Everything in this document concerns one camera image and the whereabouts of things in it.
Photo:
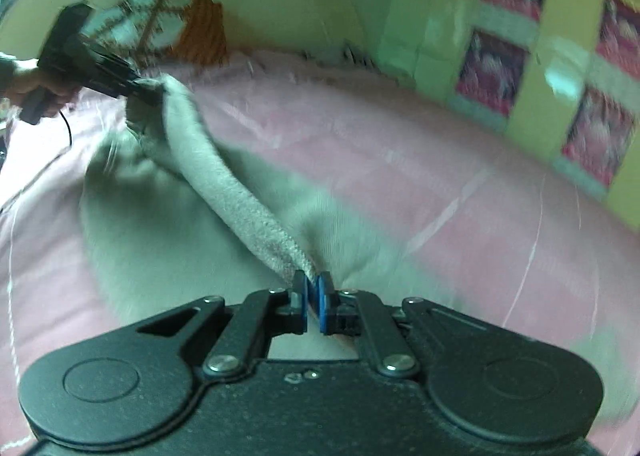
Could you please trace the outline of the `person's left hand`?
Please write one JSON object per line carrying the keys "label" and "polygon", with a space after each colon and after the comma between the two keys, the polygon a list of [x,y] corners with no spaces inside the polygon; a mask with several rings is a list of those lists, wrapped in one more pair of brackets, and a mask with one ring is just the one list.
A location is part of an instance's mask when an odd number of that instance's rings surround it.
{"label": "person's left hand", "polygon": [[1,97],[9,99],[13,106],[21,107],[23,99],[38,87],[46,88],[55,95],[44,115],[54,117],[65,106],[71,104],[80,91],[80,86],[42,71],[37,60],[19,60],[10,55],[1,55]]}

